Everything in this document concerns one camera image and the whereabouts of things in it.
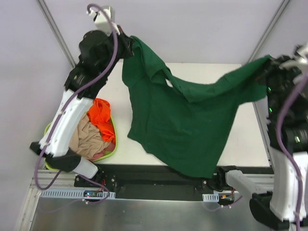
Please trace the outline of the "dark green t-shirt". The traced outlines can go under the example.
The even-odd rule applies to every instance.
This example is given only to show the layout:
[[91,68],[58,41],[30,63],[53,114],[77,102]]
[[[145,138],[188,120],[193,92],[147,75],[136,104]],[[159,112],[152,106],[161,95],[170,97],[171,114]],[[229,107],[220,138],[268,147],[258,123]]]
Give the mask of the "dark green t-shirt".
[[266,96],[258,74],[266,55],[213,84],[184,81],[141,39],[123,61],[132,122],[128,137],[147,153],[189,177],[210,178],[226,146],[237,110]]

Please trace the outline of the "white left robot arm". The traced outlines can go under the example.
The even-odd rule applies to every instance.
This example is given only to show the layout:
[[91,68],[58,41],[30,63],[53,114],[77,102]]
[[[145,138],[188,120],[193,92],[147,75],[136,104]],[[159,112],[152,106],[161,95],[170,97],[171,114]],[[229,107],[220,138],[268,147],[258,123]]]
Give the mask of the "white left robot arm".
[[52,168],[82,175],[91,187],[101,184],[98,167],[69,148],[69,143],[116,63],[133,55],[133,39],[120,26],[116,38],[100,30],[84,35],[79,43],[79,62],[65,81],[62,101],[51,126],[40,141],[30,144],[30,149],[42,155]]

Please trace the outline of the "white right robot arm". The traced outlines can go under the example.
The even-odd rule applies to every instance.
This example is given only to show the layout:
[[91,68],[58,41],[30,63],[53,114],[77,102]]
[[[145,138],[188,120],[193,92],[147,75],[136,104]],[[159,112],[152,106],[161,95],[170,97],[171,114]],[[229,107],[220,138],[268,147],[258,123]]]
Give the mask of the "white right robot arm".
[[278,58],[265,56],[243,67],[266,88],[267,133],[277,151],[273,190],[257,186],[237,168],[222,170],[217,186],[236,189],[249,201],[252,216],[273,231],[306,227],[305,189],[308,172],[308,57],[296,52]]

